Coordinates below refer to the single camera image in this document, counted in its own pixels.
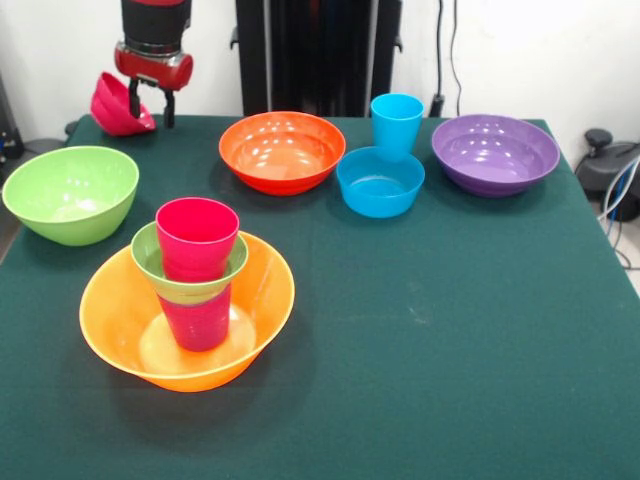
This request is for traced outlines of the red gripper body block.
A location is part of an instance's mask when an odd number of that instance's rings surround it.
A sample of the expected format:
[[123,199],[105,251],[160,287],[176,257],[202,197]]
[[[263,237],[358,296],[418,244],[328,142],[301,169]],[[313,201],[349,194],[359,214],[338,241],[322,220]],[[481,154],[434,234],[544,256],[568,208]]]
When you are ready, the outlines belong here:
[[115,65],[120,73],[158,88],[179,91],[190,81],[194,60],[182,51],[169,57],[149,57],[118,42],[114,52]]

